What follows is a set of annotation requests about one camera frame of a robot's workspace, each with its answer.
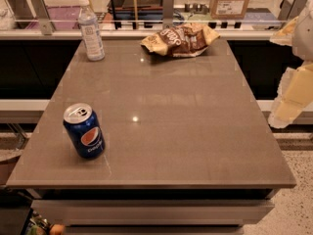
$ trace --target can top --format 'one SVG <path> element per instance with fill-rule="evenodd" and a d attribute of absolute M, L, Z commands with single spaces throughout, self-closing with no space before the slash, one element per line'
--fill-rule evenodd
<path fill-rule="evenodd" d="M 84 103 L 78 103 L 68 107 L 64 113 L 64 120 L 68 123 L 81 123 L 92 114 L 92 108 Z"/>

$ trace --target white bottle cap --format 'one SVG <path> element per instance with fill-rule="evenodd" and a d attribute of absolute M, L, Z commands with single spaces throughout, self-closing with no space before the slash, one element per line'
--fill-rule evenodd
<path fill-rule="evenodd" d="M 89 0 L 78 0 L 80 6 L 87 6 L 89 5 Z"/>

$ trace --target cardboard box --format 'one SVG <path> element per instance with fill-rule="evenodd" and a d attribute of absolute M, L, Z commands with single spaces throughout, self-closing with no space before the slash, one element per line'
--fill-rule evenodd
<path fill-rule="evenodd" d="M 213 19 L 243 19 L 249 0 L 210 0 Z"/>

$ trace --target brown snack bag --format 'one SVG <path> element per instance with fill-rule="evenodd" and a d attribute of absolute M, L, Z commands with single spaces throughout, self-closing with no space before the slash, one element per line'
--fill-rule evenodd
<path fill-rule="evenodd" d="M 196 57 L 218 37 L 219 34 L 206 24 L 184 23 L 147 36 L 141 45 L 162 56 Z"/>

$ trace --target bottle label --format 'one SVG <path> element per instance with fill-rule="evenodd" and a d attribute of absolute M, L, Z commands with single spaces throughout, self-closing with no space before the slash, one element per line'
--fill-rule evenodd
<path fill-rule="evenodd" d="M 87 54 L 89 56 L 100 56 L 103 52 L 102 41 L 99 30 L 95 25 L 81 25 L 82 38 L 85 42 Z"/>

